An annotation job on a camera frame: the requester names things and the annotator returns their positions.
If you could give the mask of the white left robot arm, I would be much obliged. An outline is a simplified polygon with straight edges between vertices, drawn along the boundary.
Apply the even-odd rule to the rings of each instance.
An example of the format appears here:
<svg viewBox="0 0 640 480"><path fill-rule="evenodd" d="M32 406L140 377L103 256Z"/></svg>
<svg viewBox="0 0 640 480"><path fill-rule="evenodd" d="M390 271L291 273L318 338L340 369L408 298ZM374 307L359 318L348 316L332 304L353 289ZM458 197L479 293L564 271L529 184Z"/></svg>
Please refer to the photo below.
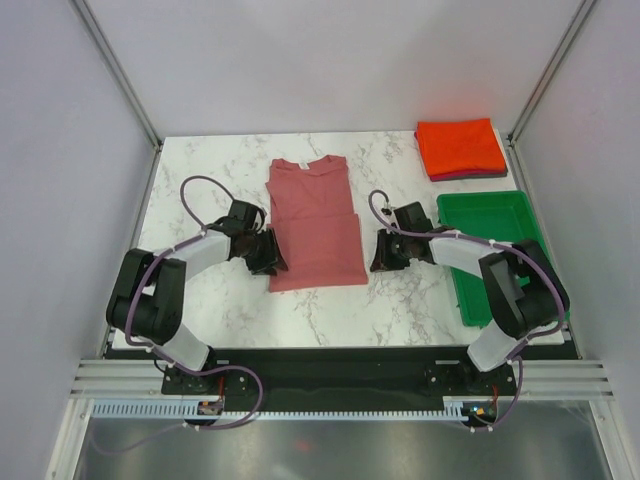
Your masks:
<svg viewBox="0 0 640 480"><path fill-rule="evenodd" d="M159 251L129 250L122 260L106 321L127 344L154 352L185 371L185 382L208 393L219 382L219 369L208 360L209 345L183 321L187 282L209 268L241 259L253 275L275 276L288 266L276 233L224 230L212 225L197 235Z"/></svg>

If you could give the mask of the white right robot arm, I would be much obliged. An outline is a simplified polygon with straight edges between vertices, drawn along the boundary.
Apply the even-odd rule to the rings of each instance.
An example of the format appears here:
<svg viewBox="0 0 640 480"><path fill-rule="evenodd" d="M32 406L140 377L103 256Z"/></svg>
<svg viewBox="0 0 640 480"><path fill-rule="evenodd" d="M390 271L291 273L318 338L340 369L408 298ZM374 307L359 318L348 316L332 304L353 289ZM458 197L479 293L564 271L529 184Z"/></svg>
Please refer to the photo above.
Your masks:
<svg viewBox="0 0 640 480"><path fill-rule="evenodd" d="M373 273L400 271L413 260L449 267L482 280L492 319L467 348L458 368L467 392L483 392L494 369L515 358L530 340L566 320L570 300L541 245L532 239L500 243L438 228L426 233L382 228L376 234Z"/></svg>

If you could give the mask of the pink t shirt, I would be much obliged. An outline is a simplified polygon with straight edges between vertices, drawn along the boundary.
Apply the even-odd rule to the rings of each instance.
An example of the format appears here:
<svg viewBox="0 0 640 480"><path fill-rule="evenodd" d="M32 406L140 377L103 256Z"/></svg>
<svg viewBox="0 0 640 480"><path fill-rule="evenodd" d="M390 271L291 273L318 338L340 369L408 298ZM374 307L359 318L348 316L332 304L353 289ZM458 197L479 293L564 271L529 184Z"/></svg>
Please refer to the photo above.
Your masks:
<svg viewBox="0 0 640 480"><path fill-rule="evenodd" d="M365 285L347 160L327 155L307 164L275 159L269 169L270 226L289 267L271 278L269 291Z"/></svg>

